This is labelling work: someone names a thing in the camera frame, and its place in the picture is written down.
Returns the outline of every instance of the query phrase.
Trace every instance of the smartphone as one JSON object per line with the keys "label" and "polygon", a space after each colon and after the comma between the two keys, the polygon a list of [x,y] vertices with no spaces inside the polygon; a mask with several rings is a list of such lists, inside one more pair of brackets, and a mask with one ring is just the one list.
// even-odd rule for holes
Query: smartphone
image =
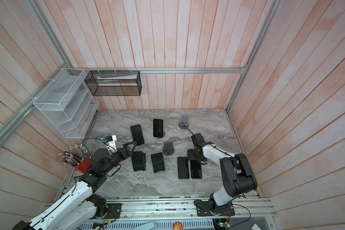
{"label": "smartphone", "polygon": [[191,160],[191,176],[192,179],[202,179],[200,160]]}
{"label": "smartphone", "polygon": [[164,120],[153,119],[153,136],[162,137],[163,136]]}
{"label": "smartphone", "polygon": [[165,171],[164,155],[162,152],[151,154],[153,172]]}
{"label": "smartphone", "polygon": [[134,172],[146,170],[146,154],[142,151],[134,151],[132,158]]}
{"label": "smartphone", "polygon": [[188,158],[178,157],[178,178],[189,179]]}
{"label": "smartphone", "polygon": [[133,141],[136,141],[137,145],[145,143],[140,125],[130,126],[130,131],[132,132]]}

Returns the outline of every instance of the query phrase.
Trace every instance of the white wire mesh organizer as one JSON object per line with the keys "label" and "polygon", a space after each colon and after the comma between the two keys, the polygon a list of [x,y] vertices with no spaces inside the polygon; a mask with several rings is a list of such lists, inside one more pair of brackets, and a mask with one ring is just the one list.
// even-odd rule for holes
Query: white wire mesh organizer
{"label": "white wire mesh organizer", "polygon": [[83,138],[99,105],[79,89],[85,77],[82,69],[63,69],[34,102],[65,138]]}

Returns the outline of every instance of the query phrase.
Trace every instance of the black wire mesh basket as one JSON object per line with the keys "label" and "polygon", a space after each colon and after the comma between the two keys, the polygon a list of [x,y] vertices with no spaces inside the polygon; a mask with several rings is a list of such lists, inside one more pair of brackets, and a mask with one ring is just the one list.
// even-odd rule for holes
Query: black wire mesh basket
{"label": "black wire mesh basket", "polygon": [[85,82],[93,96],[140,96],[139,71],[92,70]]}

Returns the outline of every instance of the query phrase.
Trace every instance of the robotic arm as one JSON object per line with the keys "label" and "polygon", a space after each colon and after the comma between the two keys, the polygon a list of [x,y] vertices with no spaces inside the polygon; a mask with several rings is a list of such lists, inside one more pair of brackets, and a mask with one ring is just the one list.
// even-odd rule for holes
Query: robotic arm
{"label": "robotic arm", "polygon": [[[210,159],[221,166],[223,187],[210,195],[205,205],[208,211],[221,214],[235,197],[257,188],[257,181],[244,154],[225,152],[212,142],[205,142],[200,133],[191,138],[193,158]],[[28,223],[19,222],[13,230],[73,230],[93,216],[105,218],[106,200],[94,192],[105,182],[107,173],[133,154],[136,144],[135,141],[124,144],[111,155],[107,149],[98,149],[87,171],[64,196]]]}
{"label": "robotic arm", "polygon": [[124,144],[111,155],[107,149],[98,149],[87,171],[64,196],[28,223],[19,222],[13,230],[74,230],[93,216],[104,218],[106,200],[93,193],[105,182],[108,172],[133,154],[136,145],[136,141]]}
{"label": "robotic arm", "polygon": [[228,153],[212,142],[205,142],[200,133],[192,135],[191,138],[194,145],[192,151],[194,158],[210,159],[221,166],[224,186],[210,195],[207,210],[213,214],[220,214],[228,208],[228,203],[234,198],[257,189],[257,180],[244,154]]}

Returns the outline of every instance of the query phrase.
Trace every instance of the wall-mounted basket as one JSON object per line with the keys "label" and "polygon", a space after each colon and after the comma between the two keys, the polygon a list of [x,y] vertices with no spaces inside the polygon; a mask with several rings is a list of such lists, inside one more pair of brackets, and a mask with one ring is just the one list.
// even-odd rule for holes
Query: wall-mounted basket
{"label": "wall-mounted basket", "polygon": [[85,80],[93,96],[140,96],[139,71],[92,70]]}
{"label": "wall-mounted basket", "polygon": [[80,90],[86,78],[81,69],[63,69],[34,101],[34,105],[65,138],[83,138],[98,108],[98,101]]}

